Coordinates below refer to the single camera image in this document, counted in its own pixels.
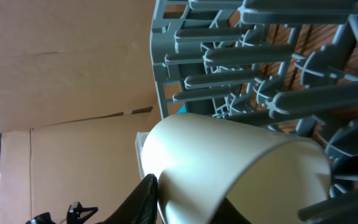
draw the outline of wooden surface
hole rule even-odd
[[[235,12],[228,20],[230,26],[234,26],[240,18],[240,14]],[[303,25],[298,42],[296,43],[295,52],[302,55],[309,56],[313,51],[319,50],[322,46],[330,44],[337,31],[337,25]],[[290,29],[286,28],[283,24],[272,24],[268,30],[267,41],[271,44],[284,44],[288,40]],[[301,71],[294,66],[295,59],[291,61],[290,68],[285,79],[286,90],[302,90],[305,89],[300,83]],[[271,75],[276,75],[280,67],[280,62],[263,64],[260,67],[260,74],[263,78],[268,78]],[[355,46],[349,60],[346,63],[345,71],[358,75],[358,45]],[[340,79],[338,84],[348,82],[347,80]],[[265,109],[261,105],[256,104],[256,100],[253,100],[253,105],[257,107],[257,110]],[[339,118],[350,121],[352,119],[358,119],[358,106],[352,108],[341,108],[339,110],[332,110],[332,112]],[[285,131],[293,131],[297,121],[281,123],[279,126]],[[317,137],[317,131],[320,124],[316,124],[313,139],[323,144]]]

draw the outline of brown cardboard wall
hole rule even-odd
[[[0,132],[152,106],[154,1],[0,0]]]
[[[0,205],[10,206],[0,206],[0,223],[23,223],[30,213],[43,212],[50,212],[58,223],[74,201],[99,207],[89,223],[106,219],[140,182],[135,137],[138,131],[150,131],[149,116],[116,116],[34,129],[31,134],[4,134]],[[15,154],[19,148],[23,153]]]

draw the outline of white cup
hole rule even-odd
[[[142,151],[165,224],[207,224],[227,197],[252,224],[299,223],[326,200],[331,169],[308,138],[198,114],[159,122]]]

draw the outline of gray plastic dish rack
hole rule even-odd
[[[183,12],[166,12],[184,5]],[[240,21],[227,20],[238,10]],[[266,41],[270,24],[291,29],[286,44]],[[294,52],[302,24],[339,24],[331,44],[310,56]],[[277,124],[298,120],[291,134],[309,137],[315,122],[318,136],[334,161],[334,171],[358,156],[358,119],[349,124],[329,110],[358,105],[358,76],[343,67],[358,43],[358,1],[351,0],[157,0],[150,34],[150,53],[162,118],[168,104],[184,103],[187,112],[209,115],[276,131]],[[291,59],[301,70],[305,90],[283,87]],[[280,62],[276,75],[264,80],[262,63]],[[349,83],[337,85],[340,78]],[[165,97],[164,85],[178,83],[182,92]],[[253,95],[266,110],[255,110]],[[331,196],[346,193],[342,180],[358,181],[358,174],[334,176]]]

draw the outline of cardboard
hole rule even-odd
[[[154,1],[0,0],[0,132],[152,106]]]
[[[3,134],[0,223],[50,212],[54,222],[80,201],[110,216],[140,182],[135,137],[150,113],[92,119]]]

